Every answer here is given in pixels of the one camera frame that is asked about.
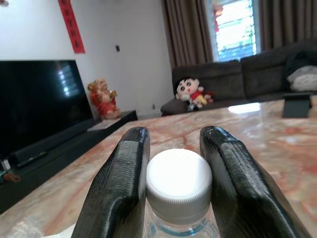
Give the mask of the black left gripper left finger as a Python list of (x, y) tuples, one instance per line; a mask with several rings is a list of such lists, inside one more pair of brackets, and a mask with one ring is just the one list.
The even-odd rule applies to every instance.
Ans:
[(129, 129), (93, 179), (72, 237), (142, 237), (149, 159), (148, 129)]

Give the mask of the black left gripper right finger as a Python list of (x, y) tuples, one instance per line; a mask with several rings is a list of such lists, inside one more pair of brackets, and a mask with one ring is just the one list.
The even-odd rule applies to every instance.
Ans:
[(212, 170), (211, 204), (222, 238), (309, 238), (273, 177), (245, 144), (217, 126), (200, 131)]

